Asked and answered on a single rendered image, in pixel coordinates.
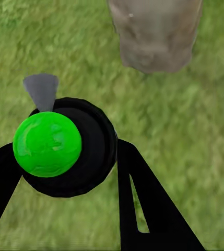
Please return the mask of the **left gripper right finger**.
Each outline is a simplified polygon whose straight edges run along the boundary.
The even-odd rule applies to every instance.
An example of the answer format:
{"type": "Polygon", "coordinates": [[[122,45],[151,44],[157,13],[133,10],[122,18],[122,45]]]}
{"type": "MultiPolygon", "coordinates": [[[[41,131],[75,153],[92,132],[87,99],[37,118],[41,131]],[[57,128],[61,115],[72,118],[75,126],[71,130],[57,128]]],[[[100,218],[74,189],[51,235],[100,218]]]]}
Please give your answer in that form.
{"type": "Polygon", "coordinates": [[[137,148],[117,141],[121,251],[205,251],[137,148]],[[137,228],[130,174],[150,233],[137,228]]]}

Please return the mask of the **pesticide atomizer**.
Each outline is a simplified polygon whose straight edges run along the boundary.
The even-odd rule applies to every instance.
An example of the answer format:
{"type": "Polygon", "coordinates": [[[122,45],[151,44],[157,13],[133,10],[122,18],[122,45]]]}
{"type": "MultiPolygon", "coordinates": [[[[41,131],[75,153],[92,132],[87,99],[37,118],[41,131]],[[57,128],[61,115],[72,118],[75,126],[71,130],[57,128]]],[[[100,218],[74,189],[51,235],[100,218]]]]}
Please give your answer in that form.
{"type": "Polygon", "coordinates": [[[22,85],[37,109],[16,130],[13,152],[24,179],[51,197],[87,194],[117,161],[117,132],[104,111],[85,99],[56,99],[60,79],[33,74],[22,85]]]}

